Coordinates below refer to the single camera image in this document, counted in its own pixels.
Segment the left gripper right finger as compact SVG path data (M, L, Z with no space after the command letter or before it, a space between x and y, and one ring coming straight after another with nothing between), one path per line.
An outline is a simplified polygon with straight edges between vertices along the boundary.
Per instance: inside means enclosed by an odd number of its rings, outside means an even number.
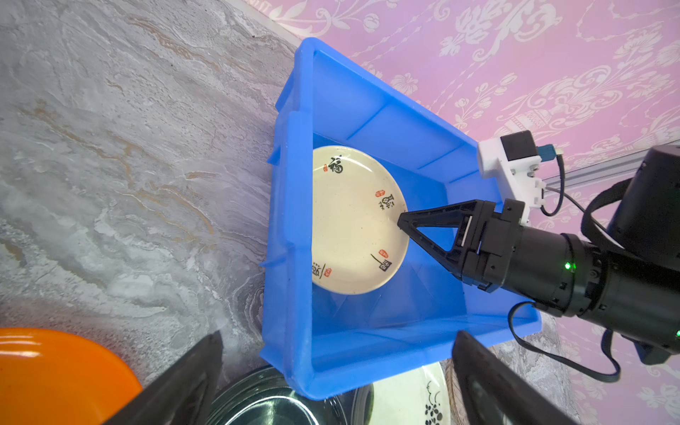
M471 424L574 423L466 331L455 339L452 360Z

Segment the cream plate with characters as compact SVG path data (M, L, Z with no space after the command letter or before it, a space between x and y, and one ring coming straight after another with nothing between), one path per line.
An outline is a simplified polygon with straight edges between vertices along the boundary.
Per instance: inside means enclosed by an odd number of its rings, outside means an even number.
M341 145L313 151L313 283L341 295L376 290L396 276L409 246L398 227L407 202L390 172Z

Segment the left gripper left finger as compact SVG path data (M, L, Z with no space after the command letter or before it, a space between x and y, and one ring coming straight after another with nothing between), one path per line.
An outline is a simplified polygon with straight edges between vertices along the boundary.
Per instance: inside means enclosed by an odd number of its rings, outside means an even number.
M204 424L221 371L222 350L221 333L205 336L106 422Z

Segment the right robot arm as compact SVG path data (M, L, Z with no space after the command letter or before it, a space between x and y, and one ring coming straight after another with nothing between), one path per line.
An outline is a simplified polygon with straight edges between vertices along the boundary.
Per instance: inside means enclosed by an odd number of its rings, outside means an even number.
M642 363L679 352L679 149L651 148L634 177L598 194L579 235L522 226L522 202L483 200L405 212L399 228L458 280L522 297L632 341Z

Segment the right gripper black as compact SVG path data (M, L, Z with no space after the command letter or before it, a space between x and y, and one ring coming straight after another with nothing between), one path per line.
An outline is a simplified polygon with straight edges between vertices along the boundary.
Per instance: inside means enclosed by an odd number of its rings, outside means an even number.
M508 277L510 260L522 234L525 204L508 199L501 212L495 207L489 201L472 200L404 212L398 218L398 227L449 273L460 276L462 283L493 292L502 288ZM419 228L453 228L452 246L445 250Z

